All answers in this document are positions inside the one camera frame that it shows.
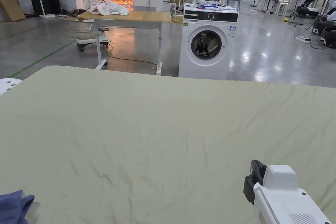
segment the washing machine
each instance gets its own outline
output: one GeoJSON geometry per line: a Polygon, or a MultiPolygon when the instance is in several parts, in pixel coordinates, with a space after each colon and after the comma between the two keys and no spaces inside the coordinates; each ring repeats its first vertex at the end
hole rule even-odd
{"type": "Polygon", "coordinates": [[[184,5],[179,77],[225,80],[239,13],[184,5]]]}

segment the green floor tape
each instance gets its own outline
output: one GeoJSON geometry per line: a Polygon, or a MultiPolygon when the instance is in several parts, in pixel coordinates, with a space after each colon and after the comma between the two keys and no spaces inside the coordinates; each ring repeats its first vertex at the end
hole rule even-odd
{"type": "Polygon", "coordinates": [[[44,60],[44,59],[46,59],[46,58],[48,58],[48,57],[54,55],[55,53],[61,51],[63,48],[66,48],[67,46],[71,45],[73,42],[75,42],[75,40],[74,40],[74,41],[71,41],[70,43],[66,44],[65,46],[62,46],[61,48],[58,48],[56,51],[54,51],[54,52],[48,54],[47,56],[44,56],[43,58],[41,58],[41,59],[35,61],[34,63],[30,64],[29,66],[27,66],[27,67],[25,67],[25,68],[23,68],[23,69],[21,69],[20,71],[17,71],[16,73],[14,73],[14,74],[12,74],[11,76],[9,76],[9,78],[14,78],[16,75],[22,73],[23,71],[26,71],[27,69],[29,69],[29,68],[31,68],[32,66],[38,64],[38,63],[41,62],[42,60],[44,60]]]}
{"type": "Polygon", "coordinates": [[[1,41],[1,40],[5,40],[5,39],[8,39],[8,38],[11,38],[11,37],[16,36],[16,35],[21,34],[21,33],[25,33],[25,32],[27,32],[27,31],[34,30],[34,29],[36,29],[36,28],[39,28],[39,27],[41,27],[41,26],[45,26],[45,25],[46,25],[46,24],[42,24],[42,25],[39,25],[39,26],[36,26],[36,27],[33,27],[33,28],[29,28],[29,29],[27,29],[27,30],[20,31],[20,32],[18,32],[18,33],[12,34],[12,35],[10,35],[10,36],[8,36],[8,37],[4,37],[4,38],[2,38],[2,39],[0,38],[0,41],[1,41]]]}

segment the computer tower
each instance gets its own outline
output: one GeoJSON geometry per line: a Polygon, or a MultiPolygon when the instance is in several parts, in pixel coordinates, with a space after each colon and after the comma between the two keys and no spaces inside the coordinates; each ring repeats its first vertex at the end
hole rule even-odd
{"type": "MultiPolygon", "coordinates": [[[[40,0],[31,0],[32,8],[34,10],[34,15],[39,17],[40,15],[43,15],[42,7],[40,0]]],[[[43,9],[45,14],[51,14],[51,8],[50,8],[50,2],[49,0],[42,0],[43,9]]]]}
{"type": "Polygon", "coordinates": [[[61,14],[61,6],[59,3],[59,0],[49,0],[50,3],[50,9],[52,11],[52,14],[61,14]]]}

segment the blue cloth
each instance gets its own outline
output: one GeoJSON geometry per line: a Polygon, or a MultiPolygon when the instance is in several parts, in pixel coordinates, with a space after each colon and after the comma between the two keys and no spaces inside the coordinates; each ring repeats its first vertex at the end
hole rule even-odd
{"type": "Polygon", "coordinates": [[[0,195],[0,224],[28,224],[25,216],[34,195],[21,198],[23,191],[0,195]]]}

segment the energy label sticker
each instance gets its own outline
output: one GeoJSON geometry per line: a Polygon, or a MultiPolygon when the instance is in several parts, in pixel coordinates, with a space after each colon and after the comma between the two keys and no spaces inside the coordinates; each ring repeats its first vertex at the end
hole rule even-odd
{"type": "Polygon", "coordinates": [[[229,37],[234,37],[236,32],[236,26],[230,26],[229,37]]]}

